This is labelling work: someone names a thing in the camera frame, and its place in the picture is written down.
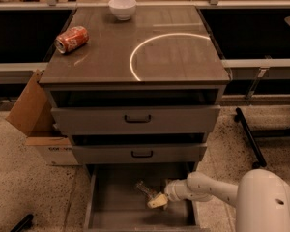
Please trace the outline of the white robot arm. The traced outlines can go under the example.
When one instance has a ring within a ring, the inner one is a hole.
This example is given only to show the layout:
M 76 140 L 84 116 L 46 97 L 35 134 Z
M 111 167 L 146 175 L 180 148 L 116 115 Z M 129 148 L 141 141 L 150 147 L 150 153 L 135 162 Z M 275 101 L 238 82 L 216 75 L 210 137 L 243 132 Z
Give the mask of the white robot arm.
M 151 195 L 148 206 L 154 209 L 185 199 L 206 202 L 213 196 L 236 209 L 236 232 L 290 232 L 290 186 L 263 169 L 248 171 L 237 185 L 191 172 Z

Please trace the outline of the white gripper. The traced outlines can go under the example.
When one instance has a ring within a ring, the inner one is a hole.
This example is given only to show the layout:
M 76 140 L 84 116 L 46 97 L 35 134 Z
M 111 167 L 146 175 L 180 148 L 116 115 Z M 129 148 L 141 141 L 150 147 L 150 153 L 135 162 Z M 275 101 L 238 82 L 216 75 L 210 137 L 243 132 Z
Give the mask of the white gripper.
M 150 209 L 163 207 L 168 203 L 168 200 L 171 202 L 178 202 L 186 199 L 187 193 L 187 183 L 185 180 L 167 180 L 164 194 L 160 192 L 150 198 L 147 202 L 147 206 Z

